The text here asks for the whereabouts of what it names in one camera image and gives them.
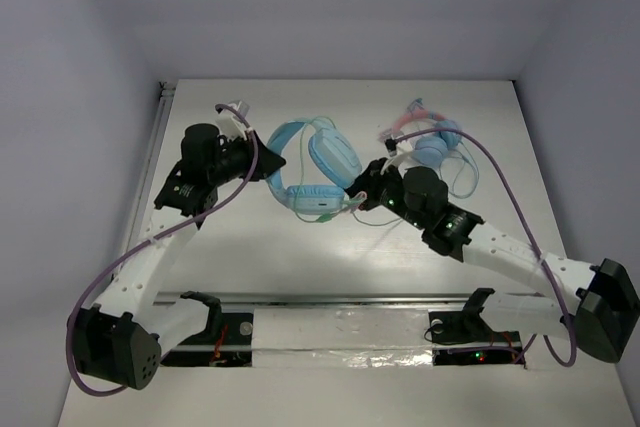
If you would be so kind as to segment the light blue headphones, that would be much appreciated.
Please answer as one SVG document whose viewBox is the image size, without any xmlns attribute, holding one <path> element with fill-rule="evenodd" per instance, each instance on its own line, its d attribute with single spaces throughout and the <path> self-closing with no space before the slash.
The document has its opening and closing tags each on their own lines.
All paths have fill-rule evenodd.
<svg viewBox="0 0 640 427">
<path fill-rule="evenodd" d="M 282 156 L 296 152 L 297 179 L 279 170 L 268 178 L 271 194 L 304 223 L 324 223 L 352 211 L 362 195 L 351 200 L 344 189 L 361 174 L 361 161 L 349 140 L 326 116 L 299 118 L 281 124 L 267 147 Z"/>
</svg>

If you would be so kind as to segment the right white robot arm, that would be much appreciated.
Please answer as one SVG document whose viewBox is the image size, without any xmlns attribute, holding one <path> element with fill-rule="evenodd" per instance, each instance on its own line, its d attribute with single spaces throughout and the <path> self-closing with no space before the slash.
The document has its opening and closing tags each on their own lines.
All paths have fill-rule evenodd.
<svg viewBox="0 0 640 427">
<path fill-rule="evenodd" d="M 639 296 L 622 264 L 542 253 L 451 203 L 445 183 L 426 167 L 400 173 L 380 158 L 348 182 L 346 193 L 364 195 L 362 210 L 384 207 L 420 230 L 437 254 L 533 290 L 514 295 L 477 289 L 462 310 L 461 325 L 470 338 L 517 330 L 573 340 L 578 350 L 606 363 L 621 360 L 639 320 Z"/>
</svg>

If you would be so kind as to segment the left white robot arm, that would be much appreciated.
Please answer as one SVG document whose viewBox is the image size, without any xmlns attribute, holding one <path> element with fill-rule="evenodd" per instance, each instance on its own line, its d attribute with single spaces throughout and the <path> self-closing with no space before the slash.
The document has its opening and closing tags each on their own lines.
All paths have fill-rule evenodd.
<svg viewBox="0 0 640 427">
<path fill-rule="evenodd" d="M 182 342 L 224 338 L 217 297 L 187 291 L 162 307 L 157 294 L 205 219 L 230 203 L 218 198 L 219 187 L 235 179 L 243 185 L 265 180 L 285 163 L 250 129 L 234 135 L 212 124 L 186 129 L 181 157 L 154 201 L 146 238 L 98 275 L 67 322 L 67 366 L 83 392 L 102 394 L 84 376 L 111 382 L 117 392 L 141 390 Z"/>
</svg>

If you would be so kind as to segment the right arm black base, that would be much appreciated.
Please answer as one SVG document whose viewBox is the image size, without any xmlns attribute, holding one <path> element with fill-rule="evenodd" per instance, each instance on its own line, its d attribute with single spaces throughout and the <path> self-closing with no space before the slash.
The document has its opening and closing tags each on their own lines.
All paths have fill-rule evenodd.
<svg viewBox="0 0 640 427">
<path fill-rule="evenodd" d="M 479 288 L 460 310 L 435 311 L 423 338 L 434 347 L 436 367 L 521 365 L 526 366 L 523 344 L 516 331 L 495 331 L 481 319 L 484 304 L 495 291 Z"/>
</svg>

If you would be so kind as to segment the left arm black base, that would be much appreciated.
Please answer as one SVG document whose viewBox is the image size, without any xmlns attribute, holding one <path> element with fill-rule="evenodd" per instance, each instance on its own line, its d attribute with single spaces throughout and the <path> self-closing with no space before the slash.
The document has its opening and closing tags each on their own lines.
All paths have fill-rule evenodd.
<svg viewBox="0 0 640 427">
<path fill-rule="evenodd" d="M 180 299 L 199 302 L 209 309 L 203 331 L 188 337 L 167 353 L 165 367 L 251 367 L 254 314 L 226 312 L 217 297 L 188 291 Z"/>
</svg>

